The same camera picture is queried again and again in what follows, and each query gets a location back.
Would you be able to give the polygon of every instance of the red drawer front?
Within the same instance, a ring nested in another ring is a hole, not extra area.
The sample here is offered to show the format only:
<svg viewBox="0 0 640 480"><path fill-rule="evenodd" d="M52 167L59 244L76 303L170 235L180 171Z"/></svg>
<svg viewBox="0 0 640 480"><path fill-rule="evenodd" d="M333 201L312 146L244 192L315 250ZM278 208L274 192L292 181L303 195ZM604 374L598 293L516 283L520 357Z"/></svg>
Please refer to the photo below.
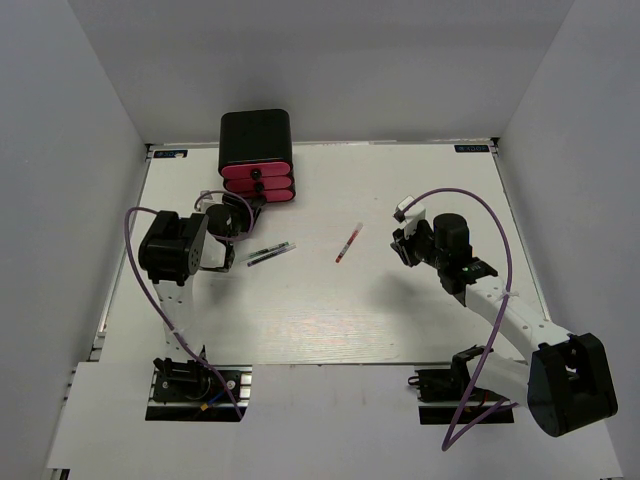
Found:
<svg viewBox="0 0 640 480"><path fill-rule="evenodd" d="M291 190L265 190L262 193L257 192L243 192L242 196L245 198L255 197L257 195L262 195L267 199L267 202L288 202L294 196L294 193Z"/></svg>
<svg viewBox="0 0 640 480"><path fill-rule="evenodd" d="M220 172L227 180L251 178L251 172L258 170L262 177L278 177L287 175L291 167L286 162L245 163L242 165L227 165Z"/></svg>
<svg viewBox="0 0 640 480"><path fill-rule="evenodd" d="M258 181L243 178L241 180L229 180L225 183L225 188L234 193L250 192L255 191L255 185L257 183L264 185L265 190L277 190L280 188L289 188L292 182L289 177L264 177Z"/></svg>

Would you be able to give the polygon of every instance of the gray wall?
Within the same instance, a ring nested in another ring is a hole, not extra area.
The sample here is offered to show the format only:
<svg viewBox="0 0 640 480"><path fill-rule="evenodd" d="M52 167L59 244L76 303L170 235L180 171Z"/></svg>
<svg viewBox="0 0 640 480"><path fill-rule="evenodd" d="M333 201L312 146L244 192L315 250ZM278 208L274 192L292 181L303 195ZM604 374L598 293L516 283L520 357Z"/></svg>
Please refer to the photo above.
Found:
<svg viewBox="0 0 640 480"><path fill-rule="evenodd" d="M504 133L500 170L554 320L607 348L608 422L640 479L640 3L577 0Z"/></svg>
<svg viewBox="0 0 640 480"><path fill-rule="evenodd" d="M70 0L145 142L289 110L295 140L500 135L572 0Z"/></svg>
<svg viewBox="0 0 640 480"><path fill-rule="evenodd" d="M145 149L64 0L0 3L0 465L40 478Z"/></svg>

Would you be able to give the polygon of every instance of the black label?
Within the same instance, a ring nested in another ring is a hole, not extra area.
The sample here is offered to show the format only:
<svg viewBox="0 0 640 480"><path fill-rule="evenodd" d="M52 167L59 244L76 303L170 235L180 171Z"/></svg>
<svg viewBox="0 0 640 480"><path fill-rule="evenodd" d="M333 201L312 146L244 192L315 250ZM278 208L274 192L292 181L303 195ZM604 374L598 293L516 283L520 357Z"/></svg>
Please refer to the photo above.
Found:
<svg viewBox="0 0 640 480"><path fill-rule="evenodd" d="M489 151L487 145L454 145L458 153L486 153Z"/></svg>
<svg viewBox="0 0 640 480"><path fill-rule="evenodd" d="M153 158L176 158L186 157L188 150L156 150L153 152Z"/></svg>

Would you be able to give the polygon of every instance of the red marker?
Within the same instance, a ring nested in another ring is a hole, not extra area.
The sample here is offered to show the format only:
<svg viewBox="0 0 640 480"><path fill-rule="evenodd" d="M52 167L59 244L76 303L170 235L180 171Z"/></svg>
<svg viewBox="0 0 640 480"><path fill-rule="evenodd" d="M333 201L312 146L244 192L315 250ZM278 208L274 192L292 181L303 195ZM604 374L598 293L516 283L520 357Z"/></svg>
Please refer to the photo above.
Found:
<svg viewBox="0 0 640 480"><path fill-rule="evenodd" d="M364 227L362 222L358 222L358 225L356 225L356 229L351 234L351 237L349 237L349 240L347 240L347 243L345 243L344 248L338 254L338 257L336 258L336 263L340 263L340 260L342 260L342 257L344 257L344 254L347 253L347 250L349 250L349 247L351 246L353 241L356 239L356 237L360 233L360 230L362 230L362 227Z"/></svg>

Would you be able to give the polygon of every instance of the blue wire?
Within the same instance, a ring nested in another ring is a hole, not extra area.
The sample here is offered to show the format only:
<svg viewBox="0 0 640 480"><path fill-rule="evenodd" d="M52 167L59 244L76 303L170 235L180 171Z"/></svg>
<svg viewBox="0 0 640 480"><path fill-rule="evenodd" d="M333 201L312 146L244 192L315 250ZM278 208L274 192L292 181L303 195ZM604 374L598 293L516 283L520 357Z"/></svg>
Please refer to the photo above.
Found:
<svg viewBox="0 0 640 480"><path fill-rule="evenodd" d="M224 390L221 391L218 395L216 395L215 397L213 397L211 400L209 400L207 402L207 406L210 407L211 405L213 405L214 403L216 403L216 401L222 396L224 395Z"/></svg>

